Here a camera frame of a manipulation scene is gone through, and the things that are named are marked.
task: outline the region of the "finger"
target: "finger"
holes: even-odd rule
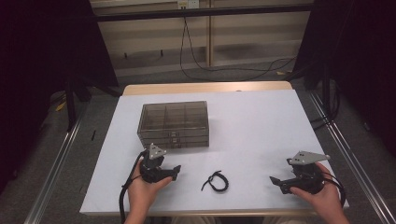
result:
[[[156,190],[164,188],[166,185],[168,185],[170,182],[172,182],[172,177],[168,176],[165,179],[162,179],[158,181],[157,183],[154,184],[154,188]]]
[[[299,196],[300,198],[306,200],[309,203],[312,201],[312,197],[313,197],[312,194],[310,194],[310,193],[308,193],[308,192],[306,192],[306,191],[304,191],[302,189],[291,187],[290,191],[291,191],[291,193]]]

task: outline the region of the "white tabletop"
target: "white tabletop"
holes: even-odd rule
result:
[[[283,90],[122,96],[81,213],[119,213],[121,185],[143,150],[136,133],[142,105],[188,101],[207,101],[210,146],[168,150],[162,168],[181,165],[181,171],[177,181],[159,192],[150,216],[312,211],[296,196],[282,194],[269,178],[294,178],[286,158],[299,150],[323,154],[296,92]],[[216,193],[207,185],[201,191],[218,170],[228,178],[228,190]],[[128,211],[127,196],[124,204]]]

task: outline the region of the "human hand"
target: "human hand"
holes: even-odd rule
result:
[[[322,173],[330,173],[330,171],[319,162],[316,162],[316,165]],[[330,175],[323,174],[323,177],[332,180]],[[291,187],[290,191],[309,202],[314,207],[318,215],[320,215],[327,223],[349,223],[344,215],[343,208],[341,207],[338,190],[335,185],[325,181],[323,189],[317,194],[311,194],[295,187]]]
[[[139,161],[132,174],[134,181],[128,188],[128,199],[130,205],[130,212],[126,218],[125,223],[143,223],[149,207],[154,203],[157,192],[172,182],[172,177],[166,177],[157,183],[148,183],[140,176],[140,162]]]

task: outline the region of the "electrical cable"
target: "electrical cable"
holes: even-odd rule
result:
[[[329,115],[324,116],[323,118],[310,120],[311,123],[318,122],[318,121],[321,121],[321,120],[325,121],[322,124],[320,124],[318,127],[313,128],[313,130],[316,131],[316,130],[324,127],[325,125],[328,125],[332,121],[334,121],[335,118],[338,115],[340,104],[341,104],[340,89],[339,89],[339,87],[337,85],[335,85],[335,93],[334,93],[334,96],[332,98],[331,113]]]
[[[224,192],[225,190],[227,190],[227,188],[230,186],[230,183],[228,182],[227,177],[225,177],[224,175],[222,175],[220,172],[221,172],[221,171],[216,171],[215,173],[213,173],[213,175],[211,175],[211,176],[207,179],[207,181],[202,185],[201,191],[204,190],[204,187],[205,187],[205,185],[206,185],[207,183],[209,183],[210,187],[212,187],[212,189],[213,189],[215,192]],[[218,188],[216,188],[216,187],[212,184],[212,180],[213,180],[213,178],[215,178],[215,176],[218,176],[220,179],[222,179],[222,181],[224,181],[224,188],[218,189]]]
[[[331,176],[332,178],[334,178],[337,181],[337,182],[335,182],[335,181],[333,181],[331,179],[323,177],[324,181],[329,182],[329,183],[335,185],[338,188],[338,190],[340,191],[340,204],[341,204],[341,207],[344,207],[344,204],[345,204],[345,202],[347,200],[347,193],[345,191],[345,188],[344,188],[343,184],[334,175],[331,175],[331,174],[328,174],[328,173],[325,173],[325,172],[322,172],[322,173],[325,174],[325,175]]]
[[[122,185],[122,190],[121,190],[120,198],[119,198],[121,224],[123,224],[126,219],[125,218],[125,210],[124,210],[124,206],[123,206],[123,198],[125,196],[125,192],[129,188],[129,186],[132,184],[132,182],[141,176],[141,175],[139,175],[139,176],[132,178],[132,174],[134,173],[134,170],[136,168],[137,163],[139,162],[140,157],[144,156],[146,153],[147,153],[146,151],[142,151],[139,153],[139,155],[136,158],[136,161],[134,162],[134,167],[132,168],[131,173],[129,174],[127,180],[125,181],[125,184]]]
[[[182,36],[182,39],[181,39],[181,48],[180,48],[179,63],[180,63],[180,68],[181,68],[181,71],[183,72],[183,74],[184,74],[186,77],[189,77],[189,78],[191,78],[191,79],[204,80],[204,81],[214,81],[214,82],[217,82],[217,81],[218,81],[218,80],[214,80],[214,79],[210,79],[210,78],[191,77],[191,76],[189,76],[189,75],[186,73],[186,71],[184,70],[183,65],[182,65],[182,54],[183,54],[184,37],[185,37],[186,31],[187,31],[187,35],[188,35],[189,42],[190,42],[190,49],[191,49],[192,58],[194,59],[194,61],[195,61],[195,63],[197,64],[197,66],[198,66],[199,68],[201,68],[202,70],[205,70],[205,71],[208,71],[208,72],[233,71],[233,70],[241,70],[241,71],[259,71],[259,72],[263,72],[263,73],[261,73],[261,74],[255,76],[255,77],[249,77],[249,78],[240,79],[240,80],[229,80],[229,81],[248,81],[248,80],[251,80],[251,79],[254,79],[254,78],[263,76],[263,75],[265,75],[266,73],[268,73],[268,72],[270,72],[270,71],[275,71],[275,70],[281,69],[281,68],[285,67],[286,65],[288,65],[289,63],[291,63],[293,60],[296,59],[296,57],[293,57],[293,58],[285,58],[285,59],[278,59],[278,60],[275,60],[275,61],[271,62],[271,64],[270,64],[270,66],[268,67],[268,69],[253,69],[253,68],[218,68],[218,69],[208,69],[208,68],[204,68],[204,67],[202,67],[200,64],[198,64],[198,62],[197,62],[197,60],[196,60],[196,58],[195,58],[195,54],[194,54],[194,51],[193,51],[193,49],[192,49],[192,42],[191,42],[191,36],[190,36],[189,26],[188,26],[188,24],[187,24],[186,18],[184,18],[184,29],[183,29],[183,36]],[[287,60],[287,62],[286,62],[285,64],[283,64],[282,66],[271,69],[271,67],[273,66],[274,63],[279,62],[279,61],[286,61],[286,60]]]
[[[292,81],[292,80],[294,80],[296,78],[303,77],[304,76],[304,72],[306,72],[308,69],[313,67],[316,63],[318,63],[318,61],[312,61],[309,64],[307,64],[306,66],[304,66],[303,68],[301,68],[300,70],[292,72],[288,76],[282,78],[282,80],[284,80],[284,81]]]

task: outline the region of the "drawer organizer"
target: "drawer organizer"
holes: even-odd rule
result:
[[[137,135],[144,148],[208,147],[206,101],[143,105]]]

